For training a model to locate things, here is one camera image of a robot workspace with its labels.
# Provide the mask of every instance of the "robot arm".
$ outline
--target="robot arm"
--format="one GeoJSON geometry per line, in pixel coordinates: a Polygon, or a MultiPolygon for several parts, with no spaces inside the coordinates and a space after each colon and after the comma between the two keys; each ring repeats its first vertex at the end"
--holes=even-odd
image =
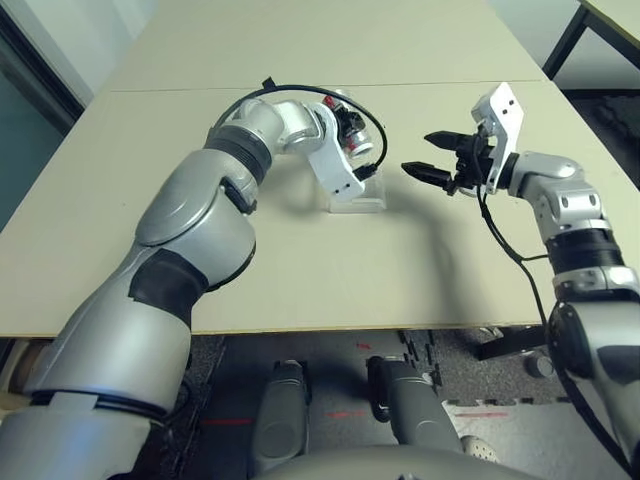
{"type": "Polygon", "coordinates": [[[472,114],[479,126],[475,135],[436,132],[426,137],[455,150],[454,177],[420,162],[403,164],[403,169],[450,195],[461,190],[480,201],[483,191],[507,189],[533,207],[555,273],[558,303],[547,325],[552,358],[559,373],[566,369],[576,381],[593,384],[630,468],[640,472],[638,275],[624,265],[600,196],[576,162],[515,153],[523,115],[506,83],[483,97],[472,114]],[[490,136],[497,137],[495,147],[488,145],[490,136]]]}
{"type": "Polygon", "coordinates": [[[147,208],[121,265],[36,366],[31,406],[0,428],[1,478],[97,480],[133,468],[152,426],[174,407],[193,305],[253,257],[247,215],[272,158],[306,155],[339,200],[364,191],[337,122],[322,103],[252,99],[211,129],[147,208]]]}

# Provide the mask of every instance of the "table leg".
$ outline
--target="table leg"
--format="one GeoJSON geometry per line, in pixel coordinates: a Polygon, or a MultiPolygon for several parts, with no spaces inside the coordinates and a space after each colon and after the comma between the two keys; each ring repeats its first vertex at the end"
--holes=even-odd
{"type": "Polygon", "coordinates": [[[553,80],[553,77],[556,76],[560,67],[567,59],[573,47],[576,46],[578,40],[584,33],[587,25],[584,20],[588,16],[589,11],[582,5],[578,7],[578,11],[569,22],[566,30],[560,37],[557,45],[549,55],[549,58],[545,62],[542,67],[542,71],[549,77],[550,80],[553,80]]]}
{"type": "Polygon", "coordinates": [[[640,68],[640,48],[638,48],[637,44],[629,41],[612,28],[611,25],[593,13],[589,13],[585,17],[584,24],[615,48],[620,55],[633,63],[636,68],[640,68]]]}
{"type": "Polygon", "coordinates": [[[531,350],[544,345],[545,342],[544,328],[542,326],[526,328],[479,345],[476,350],[476,357],[478,360],[501,357],[502,355],[518,353],[522,350],[531,350]]]}

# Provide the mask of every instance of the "red mark on floor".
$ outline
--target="red mark on floor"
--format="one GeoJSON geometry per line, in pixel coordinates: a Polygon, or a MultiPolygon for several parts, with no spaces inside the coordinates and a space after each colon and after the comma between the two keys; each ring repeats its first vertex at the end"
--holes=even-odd
{"type": "Polygon", "coordinates": [[[456,417],[464,418],[503,418],[508,417],[507,412],[484,412],[484,413],[456,413],[456,417]]]}
{"type": "Polygon", "coordinates": [[[347,418],[347,417],[364,417],[366,412],[364,410],[354,410],[352,412],[327,412],[325,415],[329,418],[347,418]]]}
{"type": "Polygon", "coordinates": [[[251,425],[253,418],[205,418],[202,420],[202,425],[217,425],[217,426],[229,426],[237,427],[239,425],[251,425]]]}

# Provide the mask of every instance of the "wall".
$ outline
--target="wall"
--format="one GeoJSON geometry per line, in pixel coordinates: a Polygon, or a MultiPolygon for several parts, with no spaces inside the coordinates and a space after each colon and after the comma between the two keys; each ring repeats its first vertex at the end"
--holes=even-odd
{"type": "MultiPolygon", "coordinates": [[[[578,8],[576,0],[487,1],[540,66],[578,8]]],[[[554,80],[563,89],[640,88],[640,71],[587,29],[554,80]]]]}
{"type": "Polygon", "coordinates": [[[0,0],[49,65],[88,105],[158,0],[0,0]]]}

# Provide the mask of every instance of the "white bracket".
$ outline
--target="white bracket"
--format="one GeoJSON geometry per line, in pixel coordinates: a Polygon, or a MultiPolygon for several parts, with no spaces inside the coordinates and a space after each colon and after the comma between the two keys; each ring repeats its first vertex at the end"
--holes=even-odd
{"type": "Polygon", "coordinates": [[[493,164],[485,186],[487,193],[494,194],[509,155],[516,151],[524,112],[509,84],[503,82],[478,100],[471,110],[471,116],[490,137],[495,136],[497,139],[497,144],[491,151],[493,164]]]}

